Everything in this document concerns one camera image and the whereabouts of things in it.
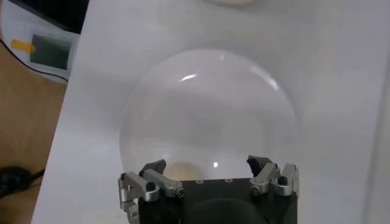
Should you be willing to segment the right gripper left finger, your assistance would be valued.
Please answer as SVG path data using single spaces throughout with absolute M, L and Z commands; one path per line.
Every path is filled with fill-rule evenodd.
M 162 197 L 185 196 L 183 183 L 164 176 L 165 168 L 166 161 L 160 159 L 147 163 L 138 173 L 126 172 L 118 178 L 119 205 L 129 224 L 140 223 L 138 200 L 156 202 Z

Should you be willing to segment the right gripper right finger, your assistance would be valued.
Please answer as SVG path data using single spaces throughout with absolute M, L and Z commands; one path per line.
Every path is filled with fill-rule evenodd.
M 269 158 L 249 155 L 247 163 L 253 177 L 249 180 L 250 193 L 257 197 L 272 193 L 281 197 L 299 195 L 299 169 L 285 164 L 282 170 Z

